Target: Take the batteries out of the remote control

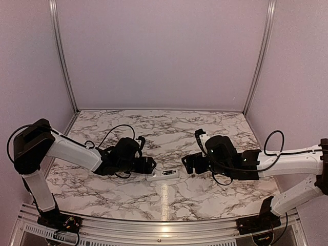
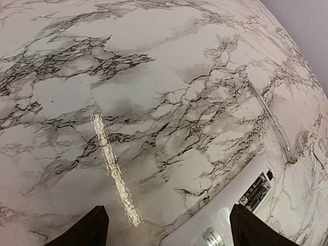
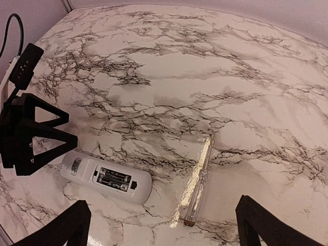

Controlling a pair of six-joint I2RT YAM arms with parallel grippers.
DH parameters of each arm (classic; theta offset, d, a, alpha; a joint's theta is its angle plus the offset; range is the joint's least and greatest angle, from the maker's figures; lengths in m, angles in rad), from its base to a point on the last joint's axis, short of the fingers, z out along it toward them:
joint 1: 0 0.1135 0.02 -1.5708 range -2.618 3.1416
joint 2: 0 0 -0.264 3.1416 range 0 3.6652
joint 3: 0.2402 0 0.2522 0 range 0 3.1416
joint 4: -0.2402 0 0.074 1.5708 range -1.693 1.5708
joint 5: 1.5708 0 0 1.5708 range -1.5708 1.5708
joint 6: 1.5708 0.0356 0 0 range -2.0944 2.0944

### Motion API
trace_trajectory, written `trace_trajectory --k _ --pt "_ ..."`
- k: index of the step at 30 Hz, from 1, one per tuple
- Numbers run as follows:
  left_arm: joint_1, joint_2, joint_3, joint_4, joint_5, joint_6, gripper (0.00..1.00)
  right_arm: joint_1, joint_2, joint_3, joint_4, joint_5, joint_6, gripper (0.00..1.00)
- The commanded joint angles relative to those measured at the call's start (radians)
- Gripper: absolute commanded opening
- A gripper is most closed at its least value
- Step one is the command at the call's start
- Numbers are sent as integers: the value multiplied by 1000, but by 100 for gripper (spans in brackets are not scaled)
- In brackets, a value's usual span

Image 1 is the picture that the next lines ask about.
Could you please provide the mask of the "white remote control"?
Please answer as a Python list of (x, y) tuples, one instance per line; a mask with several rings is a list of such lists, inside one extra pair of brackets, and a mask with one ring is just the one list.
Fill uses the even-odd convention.
[(151, 174), (146, 175), (147, 181), (160, 181), (179, 177), (177, 169), (154, 170)]

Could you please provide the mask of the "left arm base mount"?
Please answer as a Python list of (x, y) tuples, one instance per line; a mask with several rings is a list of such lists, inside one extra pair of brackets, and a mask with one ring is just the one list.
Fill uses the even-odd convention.
[(78, 233), (82, 218), (79, 216), (63, 214), (59, 210), (41, 212), (37, 223), (59, 232)]

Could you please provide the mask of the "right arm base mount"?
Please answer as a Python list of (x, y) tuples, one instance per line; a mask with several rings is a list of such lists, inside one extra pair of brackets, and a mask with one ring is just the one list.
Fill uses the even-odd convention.
[(270, 196), (262, 202), (258, 215), (236, 220), (240, 235), (261, 232), (281, 226), (280, 216), (276, 216), (271, 212), (271, 201), (273, 198), (274, 196)]

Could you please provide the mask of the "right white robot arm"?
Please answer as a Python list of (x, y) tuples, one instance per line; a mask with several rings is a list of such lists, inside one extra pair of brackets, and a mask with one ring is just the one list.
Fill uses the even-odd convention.
[(197, 142), (201, 151), (182, 158), (188, 174), (211, 172), (231, 180), (259, 180), (261, 178), (306, 174), (308, 177), (288, 189), (263, 201), (263, 210), (254, 218), (254, 225), (264, 230), (289, 210), (318, 196), (327, 195), (327, 139), (312, 147), (289, 152), (248, 150), (237, 152), (227, 136), (202, 135)]

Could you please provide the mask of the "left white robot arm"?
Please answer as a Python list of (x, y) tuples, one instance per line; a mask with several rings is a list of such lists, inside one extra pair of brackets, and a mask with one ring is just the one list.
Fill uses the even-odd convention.
[(89, 142), (79, 143), (50, 126), (41, 118), (16, 129), (8, 138), (6, 151), (16, 172), (32, 195), (39, 214), (52, 227), (61, 228), (65, 217), (51, 193), (41, 165), (46, 159), (59, 159), (80, 166), (99, 176), (119, 173), (151, 174), (156, 162), (142, 153), (145, 139), (121, 138), (114, 146), (102, 149)]

